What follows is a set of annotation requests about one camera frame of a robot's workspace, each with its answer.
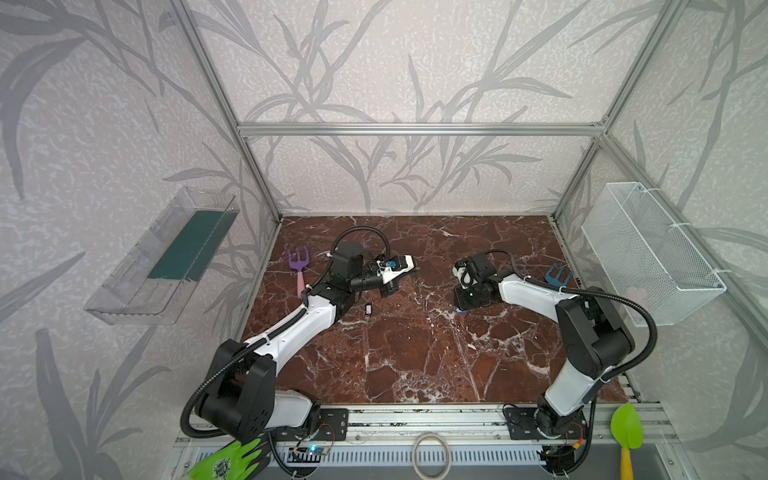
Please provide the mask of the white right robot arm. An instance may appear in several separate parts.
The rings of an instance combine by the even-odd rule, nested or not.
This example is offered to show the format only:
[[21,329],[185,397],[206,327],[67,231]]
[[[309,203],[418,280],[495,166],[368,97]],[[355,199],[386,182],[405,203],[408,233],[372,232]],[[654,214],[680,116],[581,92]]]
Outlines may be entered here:
[[486,253],[458,260],[453,267],[460,311],[507,303],[554,321],[566,361],[556,379],[537,400],[532,419],[539,433],[557,438],[594,400],[607,375],[633,352],[635,342],[606,293],[599,288],[575,290],[500,272]]

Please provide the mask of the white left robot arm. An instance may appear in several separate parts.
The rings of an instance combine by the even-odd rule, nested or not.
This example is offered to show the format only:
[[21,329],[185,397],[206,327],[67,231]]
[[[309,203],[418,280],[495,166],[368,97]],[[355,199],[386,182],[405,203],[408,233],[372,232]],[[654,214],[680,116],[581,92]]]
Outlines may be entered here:
[[273,430],[315,432],[319,403],[298,391],[278,389],[278,374],[339,321],[361,293],[377,290],[389,296],[415,269],[410,255],[373,256],[358,243],[334,246],[327,272],[303,292],[293,312],[244,342],[227,340],[218,347],[205,380],[182,410],[183,433],[190,438],[229,435],[248,443]]

